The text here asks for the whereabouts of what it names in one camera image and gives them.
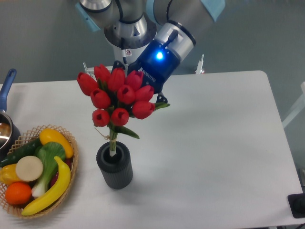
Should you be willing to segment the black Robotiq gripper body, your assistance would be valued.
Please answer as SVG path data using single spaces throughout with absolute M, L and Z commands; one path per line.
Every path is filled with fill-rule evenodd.
M 143 72 L 142 86 L 150 85 L 155 94 L 160 94 L 164 83 L 180 64 L 177 54 L 157 40 L 153 40 L 137 58 L 128 66 L 127 73 L 133 70 Z

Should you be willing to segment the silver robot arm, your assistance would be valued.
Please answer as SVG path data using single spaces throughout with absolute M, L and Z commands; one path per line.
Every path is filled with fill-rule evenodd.
M 92 31 L 103 30 L 114 68 L 143 73 L 158 102 L 163 85 L 225 8 L 223 0 L 79 0 Z

